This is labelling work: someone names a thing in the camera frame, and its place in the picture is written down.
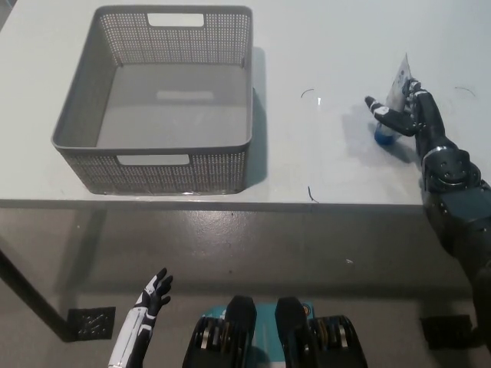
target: gray floor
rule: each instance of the gray floor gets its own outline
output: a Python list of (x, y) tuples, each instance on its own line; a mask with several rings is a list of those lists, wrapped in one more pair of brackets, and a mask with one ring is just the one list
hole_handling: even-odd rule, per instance
[[(178, 367), (200, 314), (235, 293), (296, 294), (346, 314), (370, 367), (485, 367), (483, 348), (432, 353), (419, 318), (471, 314), (455, 261), (421, 214), (1, 210), (0, 247), (61, 313), (117, 307), (116, 331), (150, 276), (175, 275), (147, 367)], [(63, 344), (0, 284), (0, 366), (105, 366), (114, 340)]]

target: white table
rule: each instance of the white table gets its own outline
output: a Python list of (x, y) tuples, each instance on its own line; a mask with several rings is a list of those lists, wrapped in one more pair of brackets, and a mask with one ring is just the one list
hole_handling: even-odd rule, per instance
[(171, 0), (21, 0), (0, 33), (0, 205), (118, 203), (184, 209), (321, 204), (420, 205), (414, 141), (394, 154), (374, 142), (364, 96), (384, 99), (408, 53), (451, 139), (491, 178), (491, 3), (482, 0), (179, 0), (247, 5), (254, 85), (266, 137), (255, 180), (236, 195), (115, 196), (87, 191), (51, 144), (91, 18), (113, 4)]

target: robotic arm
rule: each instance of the robotic arm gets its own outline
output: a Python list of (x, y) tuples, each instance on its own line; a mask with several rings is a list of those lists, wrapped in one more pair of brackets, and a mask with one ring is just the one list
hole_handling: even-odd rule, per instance
[(491, 188), (467, 151), (445, 135), (437, 104), (420, 82), (405, 87), (407, 110), (399, 113), (366, 97), (383, 125), (415, 136), (423, 175), (423, 205), (442, 246), (462, 266), (473, 288), (481, 337), (491, 351)]
[(160, 308), (170, 302), (166, 294), (173, 277), (166, 278), (166, 273), (164, 268), (153, 276), (128, 312), (110, 356), (109, 368), (142, 368), (157, 315)]

